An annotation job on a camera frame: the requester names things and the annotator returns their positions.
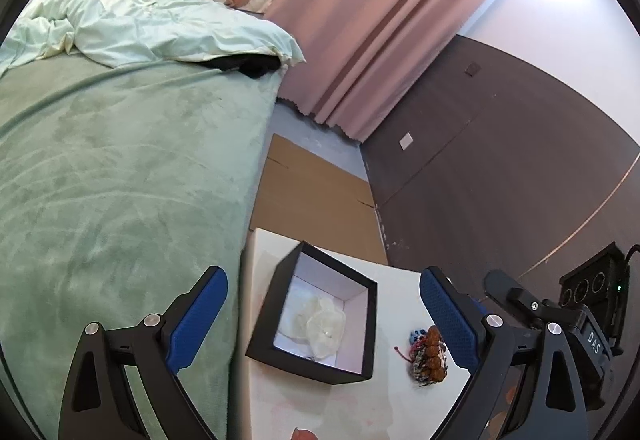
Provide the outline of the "black square jewelry box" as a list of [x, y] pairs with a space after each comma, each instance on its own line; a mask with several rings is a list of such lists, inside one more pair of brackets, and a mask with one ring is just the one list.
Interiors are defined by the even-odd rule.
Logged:
[[245, 354], [328, 385], [372, 378], [378, 283], [306, 242], [274, 269]]

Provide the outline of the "white crumpled tissue paper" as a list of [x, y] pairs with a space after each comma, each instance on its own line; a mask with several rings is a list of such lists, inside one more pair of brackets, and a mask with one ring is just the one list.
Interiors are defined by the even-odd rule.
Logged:
[[278, 332], [306, 344], [314, 360], [323, 360], [337, 353], [345, 327], [346, 314], [332, 298], [294, 290], [284, 304]]

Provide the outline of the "green bed blanket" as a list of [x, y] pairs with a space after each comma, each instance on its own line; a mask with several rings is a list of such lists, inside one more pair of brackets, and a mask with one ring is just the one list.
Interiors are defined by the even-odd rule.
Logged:
[[55, 56], [1, 79], [2, 377], [48, 439], [84, 327], [239, 281], [281, 75]]

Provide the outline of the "flat brown cardboard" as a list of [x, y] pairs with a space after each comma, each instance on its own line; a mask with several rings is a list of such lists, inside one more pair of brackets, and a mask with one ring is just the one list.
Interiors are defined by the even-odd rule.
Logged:
[[250, 228], [386, 264], [369, 183], [284, 137], [271, 138]]

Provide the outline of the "pink curtain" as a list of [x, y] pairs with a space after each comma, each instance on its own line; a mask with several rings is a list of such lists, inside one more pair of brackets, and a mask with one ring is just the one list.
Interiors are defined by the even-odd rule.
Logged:
[[363, 142], [484, 1], [274, 0], [268, 20], [305, 57], [279, 96]]

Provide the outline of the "pale green duvet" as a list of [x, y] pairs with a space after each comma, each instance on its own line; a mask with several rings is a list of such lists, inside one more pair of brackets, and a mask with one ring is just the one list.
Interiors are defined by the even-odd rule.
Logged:
[[298, 43], [269, 21], [214, 0], [29, 0], [1, 45], [1, 68], [79, 51], [108, 67], [228, 56], [303, 62]]

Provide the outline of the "white wall socket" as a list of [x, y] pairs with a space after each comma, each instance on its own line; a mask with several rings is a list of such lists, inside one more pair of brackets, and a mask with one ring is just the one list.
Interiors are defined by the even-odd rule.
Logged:
[[403, 151], [405, 151], [410, 145], [412, 145], [413, 137], [408, 132], [399, 140], [399, 145]]

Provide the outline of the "dark wall switch plate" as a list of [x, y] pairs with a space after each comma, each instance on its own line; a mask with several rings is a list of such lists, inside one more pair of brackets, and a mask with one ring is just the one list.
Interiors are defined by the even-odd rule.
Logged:
[[465, 74], [470, 77], [473, 77], [480, 71], [480, 66], [477, 63], [471, 63], [466, 69]]

